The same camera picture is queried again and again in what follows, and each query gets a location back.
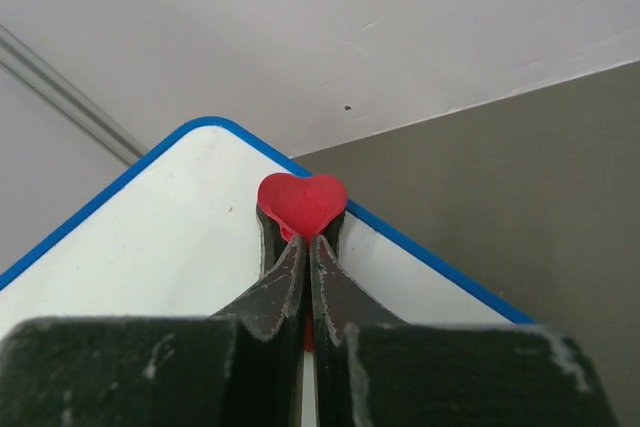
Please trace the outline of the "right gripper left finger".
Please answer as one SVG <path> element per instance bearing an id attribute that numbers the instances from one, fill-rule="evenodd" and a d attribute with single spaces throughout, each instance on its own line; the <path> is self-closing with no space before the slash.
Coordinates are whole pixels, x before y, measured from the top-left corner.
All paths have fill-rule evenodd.
<path id="1" fill-rule="evenodd" d="M 306 243 L 209 317 L 41 317 L 1 344 L 5 426 L 296 426 Z"/>

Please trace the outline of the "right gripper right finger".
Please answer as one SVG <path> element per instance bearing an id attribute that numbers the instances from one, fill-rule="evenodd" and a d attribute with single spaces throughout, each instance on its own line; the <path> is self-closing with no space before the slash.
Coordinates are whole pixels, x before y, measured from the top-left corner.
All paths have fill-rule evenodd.
<path id="1" fill-rule="evenodd" d="M 540 325 L 410 324 L 312 239 L 322 426 L 614 426 L 589 358 Z"/>

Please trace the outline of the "blue framed whiteboard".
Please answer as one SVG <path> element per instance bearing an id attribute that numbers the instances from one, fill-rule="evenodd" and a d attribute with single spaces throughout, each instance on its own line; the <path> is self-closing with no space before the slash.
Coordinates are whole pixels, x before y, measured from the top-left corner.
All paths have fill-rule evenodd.
<path id="1" fill-rule="evenodd" d="M 177 129 L 1 277 L 1 344 L 41 317 L 209 317 L 264 274 L 257 190 L 313 174 L 237 124 Z M 319 426 L 306 244 L 301 416 Z M 410 324 L 526 324 L 529 317 L 348 199 L 335 254 Z"/>

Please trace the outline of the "red whiteboard eraser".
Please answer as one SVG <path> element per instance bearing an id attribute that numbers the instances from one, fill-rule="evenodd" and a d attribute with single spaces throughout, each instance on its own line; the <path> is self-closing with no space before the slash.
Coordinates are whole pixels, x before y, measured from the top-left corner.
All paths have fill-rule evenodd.
<path id="1" fill-rule="evenodd" d="M 265 274 L 275 265 L 296 235 L 310 245 L 312 238 L 321 234 L 337 254 L 347 204 L 344 183 L 331 175 L 298 177 L 273 173 L 265 177 L 256 201 L 261 231 L 260 273 Z"/>

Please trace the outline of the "aluminium frame rail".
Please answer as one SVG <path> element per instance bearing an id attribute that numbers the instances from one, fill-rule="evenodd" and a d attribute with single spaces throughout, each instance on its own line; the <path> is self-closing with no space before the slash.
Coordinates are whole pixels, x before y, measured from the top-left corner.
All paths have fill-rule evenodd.
<path id="1" fill-rule="evenodd" d="M 147 147 L 4 25 L 1 67 L 127 165 L 148 152 Z"/>

